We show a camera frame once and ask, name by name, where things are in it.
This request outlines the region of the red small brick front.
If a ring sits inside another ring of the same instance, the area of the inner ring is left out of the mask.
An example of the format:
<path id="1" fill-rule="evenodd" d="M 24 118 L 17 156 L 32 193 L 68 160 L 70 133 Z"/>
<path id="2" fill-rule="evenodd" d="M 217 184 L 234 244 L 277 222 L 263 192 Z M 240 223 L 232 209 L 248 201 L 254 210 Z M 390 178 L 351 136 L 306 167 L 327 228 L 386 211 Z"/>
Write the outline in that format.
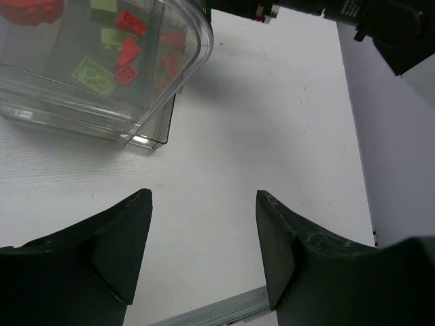
<path id="1" fill-rule="evenodd" d="M 123 10 L 118 14 L 115 27 L 121 31 L 132 33 L 139 38 L 145 37 L 147 32 L 146 24 L 128 10 Z"/>

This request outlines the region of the small red square brick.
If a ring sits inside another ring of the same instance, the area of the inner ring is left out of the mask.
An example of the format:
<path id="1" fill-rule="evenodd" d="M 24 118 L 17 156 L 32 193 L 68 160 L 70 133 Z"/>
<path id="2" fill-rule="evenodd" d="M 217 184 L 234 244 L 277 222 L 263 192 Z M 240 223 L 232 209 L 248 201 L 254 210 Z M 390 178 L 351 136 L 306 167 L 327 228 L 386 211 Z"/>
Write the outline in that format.
<path id="1" fill-rule="evenodd" d="M 124 65 L 116 74 L 116 80 L 122 85 L 129 85 L 138 76 L 137 70 L 130 64 Z"/>

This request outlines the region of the red sloped brick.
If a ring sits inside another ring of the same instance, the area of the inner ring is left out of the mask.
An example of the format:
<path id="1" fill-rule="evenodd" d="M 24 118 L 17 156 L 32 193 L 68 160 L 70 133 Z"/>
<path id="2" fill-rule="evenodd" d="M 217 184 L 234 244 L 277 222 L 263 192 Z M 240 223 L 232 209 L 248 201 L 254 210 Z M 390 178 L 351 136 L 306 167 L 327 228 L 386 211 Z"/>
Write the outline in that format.
<path id="1" fill-rule="evenodd" d="M 116 60 L 116 68 L 121 69 L 123 66 L 130 64 L 139 55 L 141 48 L 137 43 L 131 39 L 127 38 L 123 43 L 120 54 Z"/>

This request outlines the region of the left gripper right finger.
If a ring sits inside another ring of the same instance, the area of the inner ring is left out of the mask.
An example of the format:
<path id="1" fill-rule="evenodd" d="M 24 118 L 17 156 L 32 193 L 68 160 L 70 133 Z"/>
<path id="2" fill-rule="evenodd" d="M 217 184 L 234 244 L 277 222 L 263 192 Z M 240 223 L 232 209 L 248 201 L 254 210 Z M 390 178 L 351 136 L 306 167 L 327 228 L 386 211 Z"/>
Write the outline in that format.
<path id="1" fill-rule="evenodd" d="M 434 239 L 384 249 L 343 238 L 264 190 L 256 223 L 280 325 L 433 325 Z"/>

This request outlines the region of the lime rounded brick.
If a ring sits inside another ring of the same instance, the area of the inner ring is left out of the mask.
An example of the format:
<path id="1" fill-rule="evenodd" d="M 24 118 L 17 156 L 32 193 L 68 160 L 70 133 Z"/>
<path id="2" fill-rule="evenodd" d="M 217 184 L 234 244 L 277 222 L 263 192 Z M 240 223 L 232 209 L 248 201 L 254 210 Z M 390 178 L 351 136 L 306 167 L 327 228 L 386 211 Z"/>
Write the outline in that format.
<path id="1" fill-rule="evenodd" d="M 103 56 L 114 56 L 118 54 L 128 37 L 129 34 L 124 31 L 101 28 L 101 54 Z"/>

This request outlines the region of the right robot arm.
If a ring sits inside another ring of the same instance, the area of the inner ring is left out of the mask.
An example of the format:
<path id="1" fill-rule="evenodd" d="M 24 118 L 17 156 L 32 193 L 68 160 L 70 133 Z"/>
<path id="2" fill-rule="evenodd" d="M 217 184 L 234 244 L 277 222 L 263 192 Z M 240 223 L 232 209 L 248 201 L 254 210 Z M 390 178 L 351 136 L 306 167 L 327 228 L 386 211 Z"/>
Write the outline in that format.
<path id="1" fill-rule="evenodd" d="M 395 75 L 434 54 L 433 1 L 288 0 L 207 1 L 207 7 L 262 23 L 284 7 L 352 26 L 354 40 L 373 43 Z"/>

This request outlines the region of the red rounded brick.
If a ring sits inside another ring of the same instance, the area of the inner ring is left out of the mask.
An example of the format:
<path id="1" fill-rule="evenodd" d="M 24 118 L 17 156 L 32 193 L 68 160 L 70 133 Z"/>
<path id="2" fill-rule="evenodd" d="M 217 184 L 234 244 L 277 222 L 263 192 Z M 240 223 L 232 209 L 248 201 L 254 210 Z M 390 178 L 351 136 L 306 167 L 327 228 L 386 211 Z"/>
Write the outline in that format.
<path id="1" fill-rule="evenodd" d="M 1 0 L 1 16 L 21 26 L 52 24 L 63 15 L 64 6 L 63 0 Z"/>

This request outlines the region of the lime long brick front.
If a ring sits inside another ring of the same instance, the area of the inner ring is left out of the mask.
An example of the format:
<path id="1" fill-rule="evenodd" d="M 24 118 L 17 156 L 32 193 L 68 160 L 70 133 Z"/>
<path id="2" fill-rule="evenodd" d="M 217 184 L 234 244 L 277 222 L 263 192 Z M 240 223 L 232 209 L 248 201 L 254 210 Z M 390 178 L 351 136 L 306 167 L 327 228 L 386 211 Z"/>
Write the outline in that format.
<path id="1" fill-rule="evenodd" d="M 72 76 L 99 94 L 110 96 L 117 86 L 115 75 L 89 57 L 85 57 Z"/>

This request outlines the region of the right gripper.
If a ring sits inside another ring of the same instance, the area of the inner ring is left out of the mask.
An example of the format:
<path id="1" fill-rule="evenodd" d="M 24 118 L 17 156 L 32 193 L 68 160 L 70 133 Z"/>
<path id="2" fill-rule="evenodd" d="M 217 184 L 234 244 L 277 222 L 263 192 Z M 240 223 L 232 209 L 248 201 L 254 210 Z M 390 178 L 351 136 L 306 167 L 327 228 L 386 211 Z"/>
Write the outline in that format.
<path id="1" fill-rule="evenodd" d="M 276 19 L 281 8 L 320 16 L 326 7 L 325 1 L 318 0 L 211 0 L 206 4 L 213 10 L 265 24 Z"/>

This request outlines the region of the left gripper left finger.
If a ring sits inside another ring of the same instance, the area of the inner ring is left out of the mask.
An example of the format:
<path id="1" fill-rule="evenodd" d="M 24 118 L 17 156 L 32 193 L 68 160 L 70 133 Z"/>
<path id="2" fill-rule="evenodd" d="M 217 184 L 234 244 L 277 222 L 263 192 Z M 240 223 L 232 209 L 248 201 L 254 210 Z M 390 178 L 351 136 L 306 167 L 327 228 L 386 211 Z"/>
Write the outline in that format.
<path id="1" fill-rule="evenodd" d="M 152 192 L 21 247 L 1 249 L 2 325 L 122 325 L 133 303 Z"/>

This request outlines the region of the lime small brick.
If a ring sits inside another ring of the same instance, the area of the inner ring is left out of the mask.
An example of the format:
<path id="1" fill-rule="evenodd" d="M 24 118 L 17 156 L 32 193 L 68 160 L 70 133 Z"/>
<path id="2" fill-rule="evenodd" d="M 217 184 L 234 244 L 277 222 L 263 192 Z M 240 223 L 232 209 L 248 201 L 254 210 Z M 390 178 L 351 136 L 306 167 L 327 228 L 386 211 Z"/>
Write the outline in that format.
<path id="1" fill-rule="evenodd" d="M 113 25 L 118 15 L 116 0 L 91 0 L 90 20 L 99 24 Z"/>

